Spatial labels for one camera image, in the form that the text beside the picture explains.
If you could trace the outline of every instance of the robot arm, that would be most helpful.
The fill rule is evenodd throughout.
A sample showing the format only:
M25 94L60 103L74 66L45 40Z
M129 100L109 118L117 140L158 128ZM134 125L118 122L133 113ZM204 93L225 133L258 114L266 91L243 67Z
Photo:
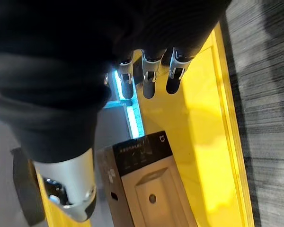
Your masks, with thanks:
M143 50L151 98L161 58L174 47L167 92L175 93L229 2L0 0L0 120L33 160L49 199L74 220L88 219L96 203L93 140L112 62L131 98L132 51Z

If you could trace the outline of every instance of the floor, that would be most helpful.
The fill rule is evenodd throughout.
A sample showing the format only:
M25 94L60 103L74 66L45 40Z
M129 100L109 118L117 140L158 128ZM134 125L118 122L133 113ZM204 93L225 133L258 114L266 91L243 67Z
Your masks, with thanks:
M255 226L284 227L284 1L233 1L222 32Z

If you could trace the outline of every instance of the yellow table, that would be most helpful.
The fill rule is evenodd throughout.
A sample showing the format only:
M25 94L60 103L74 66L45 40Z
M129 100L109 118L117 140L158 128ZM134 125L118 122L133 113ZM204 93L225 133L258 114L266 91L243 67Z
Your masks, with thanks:
M175 95L161 67L153 99L138 89L146 134L165 130L199 227L253 227L246 172L220 26L190 64ZM41 193L49 227L89 227Z

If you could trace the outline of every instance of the black cloth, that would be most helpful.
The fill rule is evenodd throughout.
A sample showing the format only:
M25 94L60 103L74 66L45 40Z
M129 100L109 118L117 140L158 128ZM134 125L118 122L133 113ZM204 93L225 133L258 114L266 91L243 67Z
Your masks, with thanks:
M0 0L0 120L27 156L93 146L104 74L135 49L197 53L229 0Z

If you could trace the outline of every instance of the striped carpet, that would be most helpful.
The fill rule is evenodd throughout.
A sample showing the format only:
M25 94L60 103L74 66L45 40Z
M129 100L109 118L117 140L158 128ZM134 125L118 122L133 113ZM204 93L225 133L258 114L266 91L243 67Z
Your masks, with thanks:
M284 227L284 1L221 21L256 227Z

